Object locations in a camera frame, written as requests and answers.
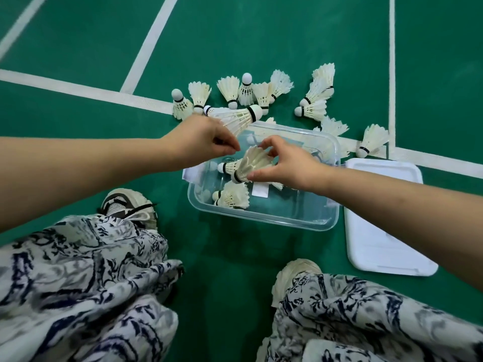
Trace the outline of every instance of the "white plastic lid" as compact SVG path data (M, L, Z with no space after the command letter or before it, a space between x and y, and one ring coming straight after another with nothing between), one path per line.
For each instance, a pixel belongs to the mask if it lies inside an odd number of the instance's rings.
M347 168L423 183L419 168L410 163L350 159ZM347 256L354 267L371 272L431 276L438 265L402 241L344 208Z

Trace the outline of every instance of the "green court floor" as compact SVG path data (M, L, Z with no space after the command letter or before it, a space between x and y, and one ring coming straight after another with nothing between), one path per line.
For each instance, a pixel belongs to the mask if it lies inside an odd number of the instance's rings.
M164 0L46 0L0 60L0 69L119 91ZM0 0L0 40L30 0ZM483 0L395 0L396 145L483 164ZM280 124L308 128L293 108L311 72L334 62L330 116L360 139L370 123L388 126L389 0L178 0L134 94L171 101L191 81L279 68L295 83L270 107ZM0 134L55 138L156 138L176 127L170 115L0 80ZM421 167L426 184L483 195L481 179ZM271 286L295 258L324 272L383 284L468 321L483 324L483 295L439 268L428 278L362 272L347 259L343 211L324 233L196 211L181 173L125 185L159 203L170 258L186 274L169 307L179 328L169 361L254 360L271 330ZM2 244L69 214L90 214L106 193L0 235Z

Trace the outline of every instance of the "white sneaker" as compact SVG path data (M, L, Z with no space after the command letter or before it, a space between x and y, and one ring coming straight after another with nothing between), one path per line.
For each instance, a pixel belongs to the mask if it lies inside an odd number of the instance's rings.
M278 307L281 300L284 299L287 289L292 287L292 281L297 274L309 272L313 274L321 274L319 266L308 259L297 259L287 263L287 265L277 274L277 280L272 287L272 307Z
M110 191L98 209L105 216L129 219L146 230L157 231L157 215L154 205L141 193L117 188Z

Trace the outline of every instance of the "hand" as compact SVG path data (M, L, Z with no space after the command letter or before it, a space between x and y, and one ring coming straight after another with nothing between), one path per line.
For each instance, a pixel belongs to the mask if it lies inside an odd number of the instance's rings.
M236 137L216 118L193 114L161 139L172 171L240 151Z
M267 137L260 147L272 147L269 156L278 156L279 159L275 166L248 174L247 179L253 182L279 182L293 189L313 192L315 184L324 180L324 172L330 170L303 148L288 143L278 135Z

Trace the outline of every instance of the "black band on shuttlecock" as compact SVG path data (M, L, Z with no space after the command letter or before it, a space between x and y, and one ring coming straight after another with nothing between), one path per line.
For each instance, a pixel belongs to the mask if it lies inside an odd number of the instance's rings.
M237 182L237 184L241 184L241 180L238 179L238 175L237 175L237 170L235 170L235 172L233 173L233 179Z
M255 115L255 112L253 111L252 107L246 107L246 109L250 112L250 114L252 115L252 122L256 122L257 121L257 116Z
M205 113L205 115L208 115L208 111L209 111L209 109L210 109L211 107L212 107L211 105L205 105L205 106L203 107L203 113Z

